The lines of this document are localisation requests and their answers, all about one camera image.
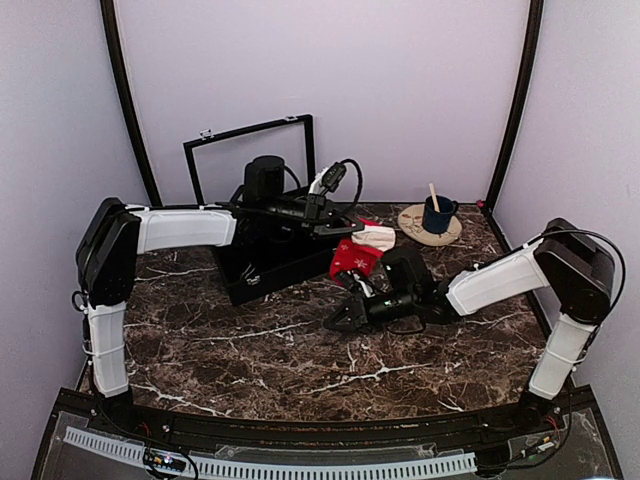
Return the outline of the red and beige sock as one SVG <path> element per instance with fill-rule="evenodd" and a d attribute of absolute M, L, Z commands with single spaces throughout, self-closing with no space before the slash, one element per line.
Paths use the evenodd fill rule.
<path fill-rule="evenodd" d="M 369 276 L 384 253 L 395 246 L 396 233 L 391 227 L 362 219 L 364 229 L 343 238 L 331 260 L 329 276 L 337 280 L 342 271 L 359 270 Z"/>

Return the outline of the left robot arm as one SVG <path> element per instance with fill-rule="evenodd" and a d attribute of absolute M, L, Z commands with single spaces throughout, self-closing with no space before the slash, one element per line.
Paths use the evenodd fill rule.
<path fill-rule="evenodd" d="M 248 245 L 282 229 L 313 241 L 359 232 L 364 223 L 327 197 L 339 187 L 348 163 L 336 162 L 309 186 L 285 191 L 283 158 L 263 155 L 246 165 L 243 184 L 227 202 L 150 207 L 110 197 L 100 204 L 76 250 L 79 289 L 72 304 L 84 315 L 83 350 L 92 362 L 95 388 L 113 397 L 101 417 L 117 434 L 131 436 L 141 427 L 140 412 L 115 397 L 129 389 L 124 316 L 138 257 L 171 248 Z"/>

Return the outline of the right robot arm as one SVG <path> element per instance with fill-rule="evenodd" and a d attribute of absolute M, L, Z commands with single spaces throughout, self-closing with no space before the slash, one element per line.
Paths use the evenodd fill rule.
<path fill-rule="evenodd" d="M 525 389 L 528 396 L 510 413 L 521 434 L 534 432 L 549 416 L 549 405 L 580 363 L 600 325 L 620 300 L 627 268 L 617 245 L 579 229 L 563 218 L 492 261 L 436 281 L 421 254 L 394 247 L 381 258 L 389 290 L 375 289 L 358 270 L 341 271 L 349 297 L 325 319 L 336 332 L 369 333 L 416 316 L 422 326 L 448 325 L 490 305 L 549 288 L 559 302 L 559 318 Z"/>

